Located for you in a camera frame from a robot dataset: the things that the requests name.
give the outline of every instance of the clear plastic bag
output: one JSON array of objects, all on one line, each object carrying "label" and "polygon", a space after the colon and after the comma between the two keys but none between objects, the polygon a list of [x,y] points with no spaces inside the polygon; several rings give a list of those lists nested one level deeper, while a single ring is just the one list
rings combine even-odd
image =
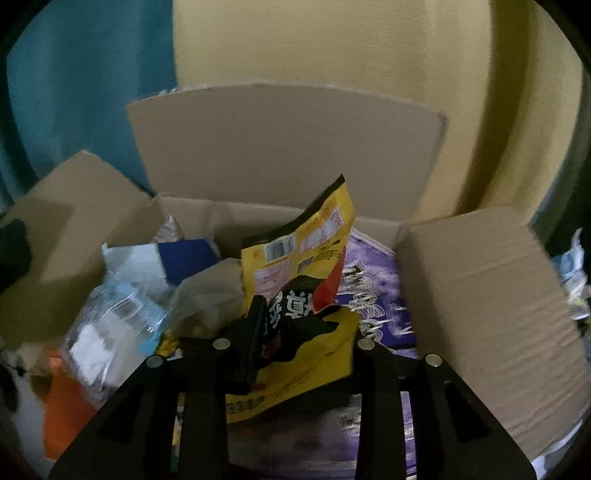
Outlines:
[{"label": "clear plastic bag", "polygon": [[101,406],[154,352],[166,318],[162,307],[114,276],[91,292],[62,356],[93,404]]}]

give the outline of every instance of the barcode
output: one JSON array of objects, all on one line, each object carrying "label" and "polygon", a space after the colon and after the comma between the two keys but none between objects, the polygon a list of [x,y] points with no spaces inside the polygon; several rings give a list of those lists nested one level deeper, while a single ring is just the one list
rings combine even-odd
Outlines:
[{"label": "barcode", "polygon": [[296,247],[295,235],[283,236],[265,245],[265,262],[273,262],[278,258],[289,255]]}]

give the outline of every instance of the snack package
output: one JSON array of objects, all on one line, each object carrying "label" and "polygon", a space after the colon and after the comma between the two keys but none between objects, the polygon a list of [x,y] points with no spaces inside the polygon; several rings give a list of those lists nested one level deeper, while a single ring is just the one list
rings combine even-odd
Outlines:
[{"label": "snack package", "polygon": [[[261,325],[262,332],[248,329],[254,331],[255,340],[260,339],[260,353],[241,362],[248,364],[242,369],[248,375],[240,377],[250,378],[250,372],[261,369],[248,395],[226,396],[228,422],[249,418],[350,373],[359,315],[339,309],[335,297],[354,220],[353,204],[340,176],[296,220],[243,241],[249,315],[242,321]],[[267,309],[254,312],[264,319],[252,317],[249,307],[255,296],[269,301]],[[258,348],[259,343],[251,344]]]},{"label": "snack package", "polygon": [[331,305],[340,280],[339,261],[354,220],[355,210],[341,175],[294,221],[245,238],[241,252],[245,311],[254,295],[270,300],[300,275],[323,280],[313,292],[314,312]]},{"label": "snack package", "polygon": [[356,229],[347,242],[336,303],[359,312],[364,337],[392,349],[416,346],[394,252]]},{"label": "snack package", "polygon": [[61,355],[94,405],[101,406],[154,353],[166,316],[157,303],[116,277],[91,292]]},{"label": "snack package", "polygon": [[351,374],[359,314],[341,307],[321,321],[335,323],[336,328],[302,343],[292,360],[273,361],[260,369],[247,395],[226,395],[228,423],[251,418],[289,398]]},{"label": "snack package", "polygon": [[[407,476],[411,476],[417,471],[413,416],[408,392],[400,393]],[[289,408],[271,410],[264,418],[230,428],[230,462],[276,480],[353,480],[359,450],[361,395],[351,395],[344,405],[322,412],[301,397],[291,402]]]}]

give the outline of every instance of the cardboard flap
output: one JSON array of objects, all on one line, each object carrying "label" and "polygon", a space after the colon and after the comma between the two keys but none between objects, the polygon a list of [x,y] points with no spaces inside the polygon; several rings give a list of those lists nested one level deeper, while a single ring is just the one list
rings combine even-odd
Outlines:
[{"label": "cardboard flap", "polygon": [[0,296],[2,317],[10,319],[0,322],[0,336],[18,345],[62,335],[101,274],[101,243],[147,200],[87,152],[59,165],[21,198],[2,224],[16,218],[25,223],[33,261]]},{"label": "cardboard flap", "polygon": [[518,215],[416,225],[397,252],[421,353],[445,356],[529,458],[564,437],[591,398],[583,345]]},{"label": "cardboard flap", "polygon": [[306,207],[342,173],[358,215],[392,220],[413,213],[446,129],[416,103],[301,85],[176,92],[128,114],[161,194]]}]

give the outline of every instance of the trash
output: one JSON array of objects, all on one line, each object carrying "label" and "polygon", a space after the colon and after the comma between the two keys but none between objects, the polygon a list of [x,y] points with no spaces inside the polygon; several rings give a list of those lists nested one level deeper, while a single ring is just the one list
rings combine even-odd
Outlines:
[{"label": "trash", "polygon": [[171,300],[168,322],[176,336],[214,338],[242,317],[243,306],[240,260],[227,258],[182,281]]},{"label": "trash", "polygon": [[[243,240],[246,306],[255,296],[269,305],[261,311],[264,304],[257,301],[256,309],[249,308],[249,315],[229,328],[229,334],[239,328],[254,333],[255,349],[261,339],[259,353],[242,352],[249,356],[240,359],[236,378],[251,382],[261,369],[248,395],[226,396],[228,422],[350,374],[359,315],[336,306],[335,297],[354,220],[340,176],[294,221]],[[335,359],[340,363],[333,364]]]},{"label": "trash", "polygon": [[585,298],[587,275],[583,271],[584,250],[580,242],[582,231],[583,229],[579,228],[574,233],[570,250],[554,257],[552,263],[566,290],[570,316],[577,322],[581,335],[585,335],[588,332],[585,319],[591,315],[591,309],[589,309],[589,304]]},{"label": "trash", "polygon": [[582,228],[579,228],[573,235],[573,239],[571,240],[570,250],[563,253],[562,255],[557,255],[552,259],[552,263],[556,267],[560,278],[562,281],[567,281],[570,277],[572,277],[575,272],[581,271],[583,269],[583,260],[584,260],[584,250],[581,247],[581,232],[583,231]]},{"label": "trash", "polygon": [[49,460],[57,460],[96,413],[82,386],[66,371],[57,351],[49,353],[53,380],[45,401],[43,446]]},{"label": "trash", "polygon": [[172,215],[169,215],[168,220],[164,222],[152,240],[157,244],[178,242],[179,240],[184,240],[184,235],[176,219]]},{"label": "trash", "polygon": [[340,307],[323,321],[337,323],[337,328],[302,343],[291,361],[271,362],[260,369],[248,395],[226,395],[228,423],[251,418],[289,398],[350,375],[359,314]]},{"label": "trash", "polygon": [[254,295],[270,300],[290,280],[324,280],[313,291],[313,310],[334,303],[346,239],[355,220],[345,178],[341,175],[295,220],[242,241],[246,307]]},{"label": "trash", "polygon": [[166,316],[136,287],[113,276],[91,292],[61,354],[93,404],[104,403],[155,351]]},{"label": "trash", "polygon": [[359,312],[364,337],[394,349],[416,346],[394,252],[356,229],[349,234],[336,303]]},{"label": "trash", "polygon": [[175,242],[102,247],[107,272],[139,287],[166,305],[181,282],[219,262],[215,244],[206,238]]},{"label": "trash", "polygon": [[[401,392],[407,476],[415,475],[410,397]],[[263,418],[237,424],[228,431],[230,463],[259,472],[265,478],[355,478],[361,395],[351,395],[345,405],[321,413],[297,399],[290,408],[269,411]]]}]

